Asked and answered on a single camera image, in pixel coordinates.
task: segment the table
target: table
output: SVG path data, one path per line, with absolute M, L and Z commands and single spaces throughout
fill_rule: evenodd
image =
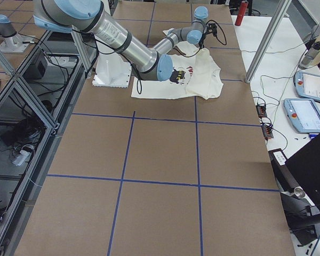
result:
M 268 17 L 244 17 L 242 25 L 239 27 L 235 26 L 237 39 L 240 49 L 242 50 L 242 57 L 246 69 L 248 69 L 254 57 L 255 53 L 252 51 L 257 50 L 269 22 L 270 18 Z M 266 51 L 268 53 L 265 54 L 254 79 L 251 81 L 251 90 L 253 91 L 253 95 L 257 97 L 257 93 L 259 93 L 259 96 L 264 98 L 266 103 L 277 104 L 277 101 L 266 97 L 263 94 L 260 82 L 261 76 L 291 77 L 294 75 L 296 65 L 305 50 L 306 47 L 293 24 L 289 18 L 284 18 L 268 50 Z M 318 67 L 313 67 L 306 71 L 320 75 Z M 293 79 L 271 79 L 268 77 L 262 77 L 262 81 L 267 95 L 276 99 L 279 99 L 282 95 L 280 106 L 277 108 L 275 106 L 268 105 L 267 114 L 269 118 L 274 121 L 275 111 L 277 110 L 274 128 L 282 132 L 287 137 L 288 144 L 284 153 L 289 158 L 310 140 L 307 134 L 299 134 L 295 131 L 283 108 L 282 102 L 285 98 L 297 98 Z M 272 150 L 276 148 L 284 148 L 285 144 L 286 141 L 284 137 L 274 131 L 274 139 L 268 141 L 267 149 Z M 306 250 L 309 249 L 308 245 L 304 247 L 297 247 L 299 242 L 294 235 L 292 235 L 292 240 L 294 241 L 296 255 L 305 255 Z M 314 255 L 320 255 L 320 243 Z
M 154 45 L 195 7 L 121 1 L 114 17 Z M 229 9 L 206 7 L 229 42 L 206 42 L 221 96 L 133 99 L 88 80 L 16 256 L 294 255 Z

